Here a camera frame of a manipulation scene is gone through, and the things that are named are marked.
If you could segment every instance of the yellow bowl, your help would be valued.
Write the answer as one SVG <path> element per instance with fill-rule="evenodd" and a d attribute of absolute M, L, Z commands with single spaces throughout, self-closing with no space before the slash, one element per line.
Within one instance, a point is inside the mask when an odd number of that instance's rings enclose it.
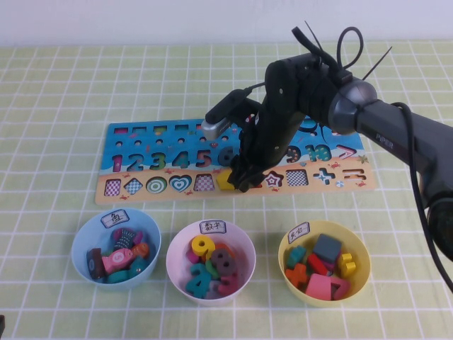
<path fill-rule="evenodd" d="M 340 300 L 326 301 L 311 297 L 294 287 L 285 275 L 286 262 L 291 249 L 297 246 L 304 247 L 306 249 L 306 258 L 311 254 L 320 234 L 327 234 L 342 242 L 342 253 L 350 253 L 356 265 L 354 273 L 348 277 L 351 284 L 350 289 Z M 330 221 L 305 222 L 290 230 L 280 242 L 278 263 L 289 290 L 301 301 L 315 307 L 337 307 L 343 302 L 350 301 L 365 287 L 371 273 L 371 261 L 368 250 L 360 238 L 344 226 Z"/>

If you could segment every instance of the checkered pattern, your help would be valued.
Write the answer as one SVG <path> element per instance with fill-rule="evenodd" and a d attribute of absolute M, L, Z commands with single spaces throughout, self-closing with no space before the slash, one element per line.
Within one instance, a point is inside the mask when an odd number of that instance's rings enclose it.
<path fill-rule="evenodd" d="M 286 180 L 288 186 L 308 186 L 309 179 L 305 170 L 287 170 Z"/>
<path fill-rule="evenodd" d="M 211 175 L 198 175 L 195 179 L 194 191 L 213 191 L 215 190 L 214 181 Z"/>
<path fill-rule="evenodd" d="M 134 178 L 128 184 L 126 184 L 125 189 L 128 193 L 134 195 L 138 190 L 142 188 L 142 186 L 143 184 L 141 184 L 138 179 Z"/>
<path fill-rule="evenodd" d="M 120 179 L 109 179 L 105 182 L 104 196 L 118 196 L 120 194 Z"/>

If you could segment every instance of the white wall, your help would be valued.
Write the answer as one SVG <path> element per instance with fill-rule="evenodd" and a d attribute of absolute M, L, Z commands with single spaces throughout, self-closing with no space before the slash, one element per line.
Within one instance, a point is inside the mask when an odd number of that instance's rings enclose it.
<path fill-rule="evenodd" d="M 0 0 L 0 45 L 323 40 L 357 26 L 375 38 L 453 38 L 451 0 Z"/>

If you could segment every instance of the blue bowl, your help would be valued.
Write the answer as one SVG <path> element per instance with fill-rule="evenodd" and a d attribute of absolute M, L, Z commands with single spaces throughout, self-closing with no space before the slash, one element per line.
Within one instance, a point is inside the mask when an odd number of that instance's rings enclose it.
<path fill-rule="evenodd" d="M 88 270 L 87 253 L 94 248 L 101 252 L 113 251 L 112 233 L 120 228 L 129 228 L 143 233 L 142 242 L 149 246 L 146 268 L 138 275 L 119 283 L 107 283 L 106 278 L 92 279 Z M 77 272 L 87 281 L 107 290 L 129 290 L 145 281 L 156 266 L 161 250 L 162 236 L 156 222 L 144 212 L 132 208 L 117 208 L 91 218 L 77 233 L 71 248 L 72 263 Z"/>

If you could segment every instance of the wooden puzzle board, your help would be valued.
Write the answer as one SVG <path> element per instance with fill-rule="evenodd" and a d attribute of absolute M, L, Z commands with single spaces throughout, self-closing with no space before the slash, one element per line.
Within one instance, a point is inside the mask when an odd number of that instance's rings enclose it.
<path fill-rule="evenodd" d="M 206 199 L 375 188 L 358 134 L 339 135 L 306 119 L 280 163 L 246 193 L 221 190 L 217 177 L 239 153 L 240 128 L 216 140 L 201 119 L 114 123 L 108 126 L 96 188 L 97 204 Z"/>

